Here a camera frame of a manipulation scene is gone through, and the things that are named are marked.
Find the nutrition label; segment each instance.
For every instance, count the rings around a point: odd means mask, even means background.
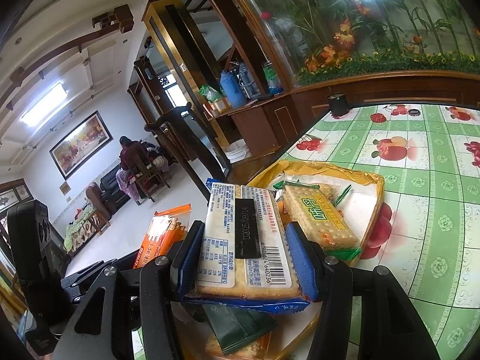
[[[212,184],[203,233],[198,284],[231,288],[235,285],[235,186]]]
[[[257,212],[261,259],[246,259],[247,285],[252,287],[291,287],[287,255],[278,230],[277,218],[270,192],[261,188],[242,186],[242,198],[253,199]]]

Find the white bucket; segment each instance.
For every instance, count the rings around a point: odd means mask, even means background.
[[[233,142],[229,147],[225,149],[225,155],[230,162],[237,162],[247,157],[248,147],[245,140],[240,139]]]

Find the fluorescent light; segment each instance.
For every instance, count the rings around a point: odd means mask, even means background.
[[[66,98],[67,93],[62,84],[57,84],[32,109],[25,112],[20,120],[30,127],[35,127]]]

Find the sofa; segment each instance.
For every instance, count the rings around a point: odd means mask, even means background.
[[[87,198],[107,220],[110,220],[111,216],[130,199],[117,183],[116,174],[119,169],[120,165],[117,165],[103,176],[100,179],[100,187],[97,183],[91,183],[85,190]]]
[[[130,196],[123,192],[117,183],[116,175],[119,169],[120,164],[100,179],[100,188],[102,190],[101,199],[112,215],[130,200]]]
[[[97,183],[90,183],[85,190],[85,196],[90,200],[93,207],[100,211],[102,216],[109,221],[112,218],[112,213],[102,202],[102,191]]]

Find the blue gripper pad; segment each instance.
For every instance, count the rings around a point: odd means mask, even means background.
[[[290,222],[286,225],[285,233],[303,294],[311,302],[317,302],[320,280],[323,276],[322,265],[298,222]]]
[[[205,223],[194,221],[170,267],[170,289],[182,300],[193,288],[198,272]]]

